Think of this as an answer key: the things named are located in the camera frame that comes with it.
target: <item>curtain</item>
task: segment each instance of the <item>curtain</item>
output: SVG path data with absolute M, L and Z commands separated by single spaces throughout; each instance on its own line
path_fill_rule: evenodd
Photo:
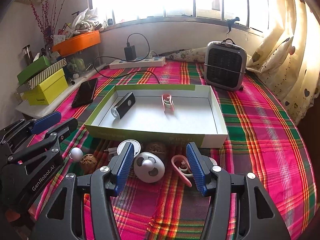
M 304 0 L 269 0 L 269 31 L 247 63 L 295 124 L 320 92 L 320 26 Z

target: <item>blue gripper pad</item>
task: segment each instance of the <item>blue gripper pad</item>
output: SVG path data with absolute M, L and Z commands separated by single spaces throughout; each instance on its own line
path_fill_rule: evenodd
M 50 127 L 56 125 L 61 121 L 61 113 L 60 112 L 53 112 L 48 114 L 38 120 L 36 120 L 33 124 L 33 127 L 30 129 L 32 134 L 40 134 Z
M 211 181 L 210 169 L 194 142 L 187 145 L 186 153 L 197 189 L 206 196 L 208 190 L 206 183 Z
M 129 172 L 131 169 L 131 165 L 133 162 L 133 157 L 134 157 L 134 146 L 132 143 L 130 143 L 130 146 L 126 152 L 122 151 L 121 154 L 119 155 L 119 159 L 121 159 L 122 155 L 124 155 L 122 159 L 122 163 L 118 169 L 118 172 L 116 174 L 116 188 L 115 192 L 116 195 L 118 196 L 121 191 L 124 190 L 125 183 L 127 182 L 127 178 L 129 176 Z

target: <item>walnut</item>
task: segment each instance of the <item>walnut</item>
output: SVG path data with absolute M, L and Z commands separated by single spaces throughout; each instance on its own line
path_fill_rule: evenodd
M 144 149 L 145 152 L 150 152 L 160 158 L 164 162 L 167 155 L 167 148 L 161 142 L 148 143 Z
M 92 173 L 95 171 L 97 166 L 97 159 L 92 154 L 85 155 L 80 161 L 80 166 L 83 169 L 84 173 Z

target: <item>white ball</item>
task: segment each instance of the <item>white ball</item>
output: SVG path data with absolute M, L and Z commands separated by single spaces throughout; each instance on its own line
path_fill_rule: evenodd
M 144 160 L 142 162 L 142 167 L 145 167 L 145 169 L 148 171 L 152 171 L 153 170 L 153 163 L 151 160 Z
M 71 152 L 70 152 L 70 158 L 74 161 L 74 162 L 79 162 L 82 160 L 83 158 L 83 152 L 80 148 L 74 147 Z

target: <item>orange tray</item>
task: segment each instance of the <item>orange tray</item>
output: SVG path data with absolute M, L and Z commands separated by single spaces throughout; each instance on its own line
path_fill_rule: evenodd
M 83 49 L 99 44 L 100 33 L 99 31 L 84 33 L 73 37 L 69 40 L 63 41 L 52 47 L 52 51 L 57 51 L 63 57 L 77 53 Z

